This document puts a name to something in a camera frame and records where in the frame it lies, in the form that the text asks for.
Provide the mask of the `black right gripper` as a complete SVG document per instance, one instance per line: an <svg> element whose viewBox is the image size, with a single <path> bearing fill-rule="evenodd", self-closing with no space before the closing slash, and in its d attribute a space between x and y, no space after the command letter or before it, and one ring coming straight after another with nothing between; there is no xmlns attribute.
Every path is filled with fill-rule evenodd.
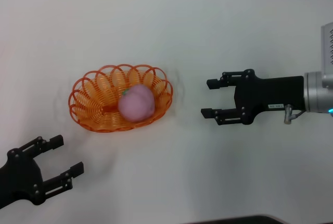
<svg viewBox="0 0 333 224"><path fill-rule="evenodd" d="M258 114L284 111L287 105L293 110L305 111L303 76L261 79L253 69L246 69L223 72L219 79L207 80L207 86L210 90L235 86L236 108L201 109L205 119L214 119L219 126L250 125Z"/></svg>

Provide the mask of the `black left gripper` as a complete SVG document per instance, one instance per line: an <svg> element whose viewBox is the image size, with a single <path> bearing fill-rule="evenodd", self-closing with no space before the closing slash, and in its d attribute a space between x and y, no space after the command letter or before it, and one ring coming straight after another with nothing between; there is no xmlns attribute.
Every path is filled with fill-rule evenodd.
<svg viewBox="0 0 333 224"><path fill-rule="evenodd" d="M6 164L1 168L1 208L15 201L27 200L41 205L47 199L73 188L72 179L84 173L79 162L60 175L43 181L34 157L64 145L63 136L49 141L38 136L27 144L8 151Z"/></svg>

